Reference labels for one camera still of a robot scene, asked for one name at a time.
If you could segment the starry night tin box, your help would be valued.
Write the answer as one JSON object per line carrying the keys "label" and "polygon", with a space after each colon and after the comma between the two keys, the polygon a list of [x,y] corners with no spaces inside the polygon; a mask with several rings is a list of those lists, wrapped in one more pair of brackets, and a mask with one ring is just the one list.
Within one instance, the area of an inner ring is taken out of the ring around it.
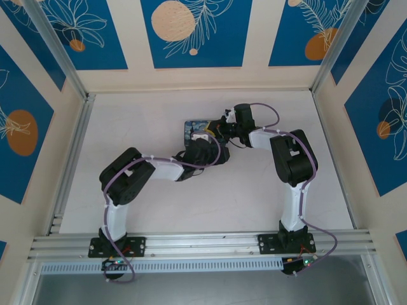
{"label": "starry night tin box", "polygon": [[190,120],[184,122],[184,145],[189,146],[193,133],[205,133],[209,120]]}

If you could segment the blue panel large peach circle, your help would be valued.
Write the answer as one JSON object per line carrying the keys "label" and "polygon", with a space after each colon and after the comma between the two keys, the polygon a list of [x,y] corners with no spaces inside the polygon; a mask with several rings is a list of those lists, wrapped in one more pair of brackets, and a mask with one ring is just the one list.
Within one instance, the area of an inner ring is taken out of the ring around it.
{"label": "blue panel large peach circle", "polygon": [[141,0],[155,69],[241,67],[252,0]]}

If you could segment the blue panel orange circle feather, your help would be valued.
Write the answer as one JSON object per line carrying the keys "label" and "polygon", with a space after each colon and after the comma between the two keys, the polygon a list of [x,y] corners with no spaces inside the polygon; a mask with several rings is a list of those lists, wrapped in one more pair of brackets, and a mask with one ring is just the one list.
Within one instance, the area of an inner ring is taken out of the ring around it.
{"label": "blue panel orange circle feather", "polygon": [[270,67],[319,65],[353,0],[286,0]]}

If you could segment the blue panel monstera leaf outline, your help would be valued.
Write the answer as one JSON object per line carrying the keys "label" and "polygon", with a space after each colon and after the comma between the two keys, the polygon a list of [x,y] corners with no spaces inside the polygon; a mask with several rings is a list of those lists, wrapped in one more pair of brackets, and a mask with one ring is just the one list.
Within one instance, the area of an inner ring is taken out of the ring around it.
{"label": "blue panel monstera leaf outline", "polygon": [[407,24],[345,103],[379,195],[407,182]]}

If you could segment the grey metal sheet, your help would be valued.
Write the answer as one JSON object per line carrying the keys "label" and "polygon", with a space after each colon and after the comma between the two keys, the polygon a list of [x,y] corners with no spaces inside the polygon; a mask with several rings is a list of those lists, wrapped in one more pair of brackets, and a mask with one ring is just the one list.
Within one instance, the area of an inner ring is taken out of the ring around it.
{"label": "grey metal sheet", "polygon": [[332,256],[298,276],[280,271],[146,273],[132,283],[96,274],[42,275],[32,305],[395,305],[373,265]]}

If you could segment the blue panel white flower outline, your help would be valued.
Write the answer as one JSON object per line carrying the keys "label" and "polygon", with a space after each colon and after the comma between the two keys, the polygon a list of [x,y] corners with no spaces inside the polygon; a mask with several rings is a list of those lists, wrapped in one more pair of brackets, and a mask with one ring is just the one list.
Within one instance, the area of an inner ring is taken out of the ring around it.
{"label": "blue panel white flower outline", "polygon": [[78,71],[128,69],[106,0],[38,0]]}

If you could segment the blue panel orange circle flower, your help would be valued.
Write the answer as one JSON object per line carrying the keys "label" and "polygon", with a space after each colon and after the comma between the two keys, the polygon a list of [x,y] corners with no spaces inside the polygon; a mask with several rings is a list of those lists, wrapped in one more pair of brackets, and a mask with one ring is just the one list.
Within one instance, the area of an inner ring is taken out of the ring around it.
{"label": "blue panel orange circle flower", "polygon": [[0,46],[0,195],[21,204],[54,111]]}

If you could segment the long aluminium base rail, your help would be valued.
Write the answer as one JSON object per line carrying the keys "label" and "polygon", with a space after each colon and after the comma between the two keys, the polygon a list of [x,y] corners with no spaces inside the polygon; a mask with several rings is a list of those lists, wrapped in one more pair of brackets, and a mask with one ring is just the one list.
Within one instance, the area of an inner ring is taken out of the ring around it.
{"label": "long aluminium base rail", "polygon": [[[191,233],[191,234],[128,234],[144,237],[145,259],[215,259],[260,257],[267,242],[260,232]],[[336,242],[333,255],[375,254],[376,247],[367,229],[334,230]],[[51,234],[37,236],[29,250],[30,261],[84,261],[88,259],[93,234]]]}

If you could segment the aluminium side rail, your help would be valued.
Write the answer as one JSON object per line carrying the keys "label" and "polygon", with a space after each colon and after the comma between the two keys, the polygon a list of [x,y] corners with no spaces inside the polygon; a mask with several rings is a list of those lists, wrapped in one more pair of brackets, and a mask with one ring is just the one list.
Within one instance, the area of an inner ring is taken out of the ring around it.
{"label": "aluminium side rail", "polygon": [[57,193],[53,201],[53,208],[49,217],[49,223],[45,229],[46,236],[53,233],[53,221],[58,217],[64,216],[64,211],[71,190],[74,174],[78,164],[81,148],[83,146],[86,129],[89,124],[95,98],[96,94],[89,93],[79,113],[72,141],[69,146],[66,165],[64,167],[61,180],[58,184]]}
{"label": "aluminium side rail", "polygon": [[325,139],[326,139],[326,142],[327,142],[327,145],[328,145],[329,153],[330,153],[330,156],[331,156],[331,159],[332,159],[332,162],[333,162],[333,166],[334,166],[334,169],[335,169],[335,172],[336,172],[336,176],[338,178],[338,182],[339,182],[340,187],[341,187],[341,192],[342,192],[343,198],[345,200],[345,204],[346,204],[346,207],[347,207],[347,212],[349,214],[349,217],[350,217],[350,220],[351,220],[351,223],[352,223],[352,227],[354,229],[359,229],[357,219],[354,216],[354,211],[352,209],[352,205],[351,205],[351,202],[350,202],[349,193],[347,192],[344,181],[343,181],[343,175],[341,174],[340,169],[338,167],[338,164],[336,162],[336,156],[335,156],[335,152],[334,152],[334,149],[333,149],[333,143],[332,143],[332,140],[331,140],[331,134],[329,132],[327,121],[323,116],[323,113],[322,113],[321,107],[319,105],[319,102],[317,100],[316,94],[314,92],[312,92],[312,91],[310,91],[310,93],[311,93],[311,96],[312,96],[314,104],[315,104],[315,108],[316,108],[316,111],[317,111],[317,114],[318,114],[318,117],[319,117],[319,121],[321,122],[321,127],[322,127],[322,130],[324,132],[324,136],[325,136]]}

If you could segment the aluminium frame post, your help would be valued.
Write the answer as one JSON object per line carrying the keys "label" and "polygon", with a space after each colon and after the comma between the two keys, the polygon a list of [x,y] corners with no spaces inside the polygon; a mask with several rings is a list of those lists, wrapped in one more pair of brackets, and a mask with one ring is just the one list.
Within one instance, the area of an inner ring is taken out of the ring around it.
{"label": "aluminium frame post", "polygon": [[36,0],[21,0],[21,2],[40,36],[46,43],[48,49],[51,51],[54,59],[57,61],[60,68],[66,75],[68,82],[70,82],[74,91],[83,101],[83,103],[87,103],[89,92],[85,88],[83,82],[80,80],[76,68],[69,58],[66,49],[60,42],[60,39],[54,31],[44,11],[41,9],[39,3]]}
{"label": "aluminium frame post", "polygon": [[328,77],[333,64],[336,62],[339,54],[345,46],[345,43],[348,41],[348,38],[357,24],[363,10],[365,9],[367,2],[368,0],[352,0],[350,3],[350,8],[345,14],[336,36],[329,47],[326,56],[322,60],[319,70],[317,71],[317,75],[311,84],[310,92],[313,97],[321,89],[323,82]]}

